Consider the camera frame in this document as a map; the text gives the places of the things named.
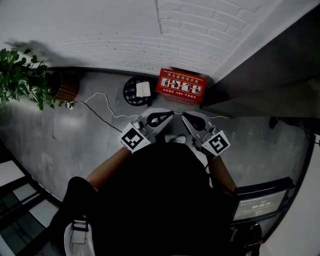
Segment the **white cable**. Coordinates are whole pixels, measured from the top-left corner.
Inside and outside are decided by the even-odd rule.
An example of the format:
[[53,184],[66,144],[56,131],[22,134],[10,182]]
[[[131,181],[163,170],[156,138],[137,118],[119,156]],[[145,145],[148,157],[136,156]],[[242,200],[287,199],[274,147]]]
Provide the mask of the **white cable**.
[[104,97],[105,97],[105,99],[106,99],[106,106],[107,106],[107,108],[111,111],[111,113],[113,114],[113,116],[114,116],[115,118],[119,118],[119,117],[133,118],[133,117],[138,117],[138,116],[139,116],[138,114],[134,114],[134,115],[130,115],[130,116],[127,116],[127,115],[125,115],[125,114],[121,114],[121,115],[116,116],[115,113],[113,112],[113,110],[109,107],[109,101],[108,101],[107,95],[105,95],[103,92],[96,92],[94,95],[92,95],[91,97],[89,97],[84,103],[87,103],[88,100],[90,100],[91,98],[93,98],[93,97],[96,96],[97,94],[102,94],[102,95],[104,95]]
[[[87,98],[85,102],[80,102],[80,101],[77,101],[77,102],[78,102],[78,103],[81,103],[81,104],[87,103],[88,100],[90,100],[91,98],[93,98],[93,97],[96,96],[97,94],[102,94],[102,95],[105,97],[105,99],[106,99],[106,106],[107,106],[107,108],[111,111],[111,113],[113,114],[113,116],[114,116],[115,118],[119,118],[119,117],[133,118],[133,117],[139,117],[139,116],[140,116],[139,114],[134,114],[134,115],[131,115],[131,116],[127,116],[127,115],[125,115],[125,114],[121,114],[121,115],[116,116],[115,113],[113,112],[113,110],[109,107],[109,101],[108,101],[107,95],[105,95],[103,92],[96,92],[94,95],[92,95],[91,97]],[[174,113],[175,113],[175,114],[179,114],[179,115],[182,114],[182,112],[174,112]],[[229,117],[226,117],[226,116],[223,116],[223,115],[218,115],[218,116],[213,116],[213,117],[208,116],[208,118],[213,119],[213,118],[229,118]]]

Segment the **gray floor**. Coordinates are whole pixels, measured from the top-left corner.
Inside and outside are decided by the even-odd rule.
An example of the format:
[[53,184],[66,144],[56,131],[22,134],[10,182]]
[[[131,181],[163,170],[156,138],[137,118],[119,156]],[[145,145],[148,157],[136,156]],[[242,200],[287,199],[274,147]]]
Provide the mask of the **gray floor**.
[[[122,88],[129,76],[97,72],[83,75],[77,100],[84,101],[95,92],[103,92],[108,95],[109,105],[116,115],[140,114],[146,109],[146,106],[132,107],[125,102]],[[96,95],[88,104],[119,129],[131,120],[114,118],[103,95]],[[152,106],[176,112],[190,109],[167,102],[160,95]],[[59,199],[63,199],[70,178],[85,178],[121,147],[119,132],[83,104],[77,104],[73,110],[56,106],[56,109],[45,107],[40,111],[31,101],[12,101],[0,116],[0,138],[4,144],[34,179]],[[187,134],[180,118],[180,115],[174,117],[168,133]],[[303,131],[284,123],[271,130],[268,121],[265,117],[213,119],[231,143],[222,158],[237,186],[287,176],[295,181],[300,174],[308,145]],[[205,165],[202,153],[192,150]]]

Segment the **brown woven planter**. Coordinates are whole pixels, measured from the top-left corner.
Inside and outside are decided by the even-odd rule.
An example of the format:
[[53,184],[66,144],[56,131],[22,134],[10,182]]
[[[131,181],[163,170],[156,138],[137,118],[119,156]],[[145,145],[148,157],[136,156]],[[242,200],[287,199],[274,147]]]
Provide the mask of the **brown woven planter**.
[[55,72],[51,76],[54,98],[57,101],[73,102],[78,95],[79,80],[68,73]]

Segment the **person's arm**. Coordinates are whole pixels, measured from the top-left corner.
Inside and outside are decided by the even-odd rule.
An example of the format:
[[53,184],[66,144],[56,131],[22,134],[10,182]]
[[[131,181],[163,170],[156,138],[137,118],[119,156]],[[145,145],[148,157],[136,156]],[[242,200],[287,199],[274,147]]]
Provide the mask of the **person's arm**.
[[110,180],[113,174],[120,169],[130,156],[131,153],[129,150],[125,147],[121,148],[91,172],[86,180],[98,191]]
[[[237,186],[220,156],[215,159],[208,159],[208,167],[212,178],[218,180],[232,192],[235,191]],[[217,187],[217,189],[220,193],[229,194],[221,186]]]

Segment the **red box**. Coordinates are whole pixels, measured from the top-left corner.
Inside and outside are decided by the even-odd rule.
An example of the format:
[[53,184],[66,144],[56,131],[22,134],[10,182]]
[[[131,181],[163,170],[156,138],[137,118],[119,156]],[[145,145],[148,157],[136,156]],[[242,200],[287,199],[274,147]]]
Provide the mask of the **red box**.
[[161,68],[156,92],[166,94],[167,100],[190,105],[202,102],[206,84],[201,76]]

